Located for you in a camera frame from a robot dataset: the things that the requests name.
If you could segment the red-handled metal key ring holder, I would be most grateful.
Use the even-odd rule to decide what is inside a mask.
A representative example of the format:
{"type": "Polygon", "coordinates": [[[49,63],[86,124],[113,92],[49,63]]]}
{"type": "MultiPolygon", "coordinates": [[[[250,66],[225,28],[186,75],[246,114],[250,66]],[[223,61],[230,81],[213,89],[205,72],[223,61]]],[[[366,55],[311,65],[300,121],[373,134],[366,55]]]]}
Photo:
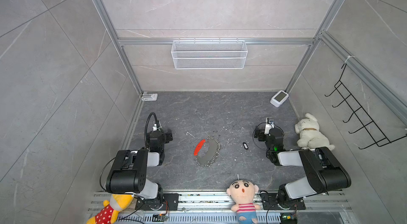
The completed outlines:
{"type": "Polygon", "coordinates": [[[216,139],[203,139],[194,149],[194,157],[197,165],[200,167],[209,167],[217,159],[221,145],[216,139]],[[207,151],[204,154],[200,154],[203,147],[206,147],[207,151]]]}

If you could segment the small black key tag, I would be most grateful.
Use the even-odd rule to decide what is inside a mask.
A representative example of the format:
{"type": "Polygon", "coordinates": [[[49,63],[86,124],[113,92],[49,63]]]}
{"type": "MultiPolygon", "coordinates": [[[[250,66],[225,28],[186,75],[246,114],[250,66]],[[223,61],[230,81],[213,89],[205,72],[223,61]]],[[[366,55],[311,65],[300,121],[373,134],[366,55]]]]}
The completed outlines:
{"type": "Polygon", "coordinates": [[[244,146],[245,150],[249,149],[248,145],[245,142],[243,143],[243,146],[244,146]]]}

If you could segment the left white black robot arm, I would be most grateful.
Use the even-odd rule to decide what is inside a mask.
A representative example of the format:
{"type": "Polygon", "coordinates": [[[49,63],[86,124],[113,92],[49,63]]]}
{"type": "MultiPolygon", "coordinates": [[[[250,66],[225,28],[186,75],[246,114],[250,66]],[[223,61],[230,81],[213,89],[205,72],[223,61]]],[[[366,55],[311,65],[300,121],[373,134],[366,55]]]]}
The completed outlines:
{"type": "Polygon", "coordinates": [[[147,145],[139,150],[120,150],[106,178],[104,191],[137,198],[144,210],[163,210],[166,201],[161,185],[147,179],[149,167],[161,166],[165,144],[173,140],[172,131],[146,133],[147,145]]]}

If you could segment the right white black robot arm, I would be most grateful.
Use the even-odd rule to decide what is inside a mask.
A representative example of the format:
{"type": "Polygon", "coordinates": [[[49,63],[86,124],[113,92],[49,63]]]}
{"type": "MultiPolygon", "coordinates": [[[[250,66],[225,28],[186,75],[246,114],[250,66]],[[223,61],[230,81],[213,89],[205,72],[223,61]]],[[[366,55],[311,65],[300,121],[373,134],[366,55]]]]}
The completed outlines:
{"type": "Polygon", "coordinates": [[[351,177],[334,154],[327,147],[315,149],[284,149],[284,131],[274,126],[270,129],[256,127],[252,140],[264,142],[266,157],[275,166],[296,166],[303,168],[305,177],[279,186],[273,207],[289,210],[300,206],[308,196],[337,191],[351,186],[351,177]]]}

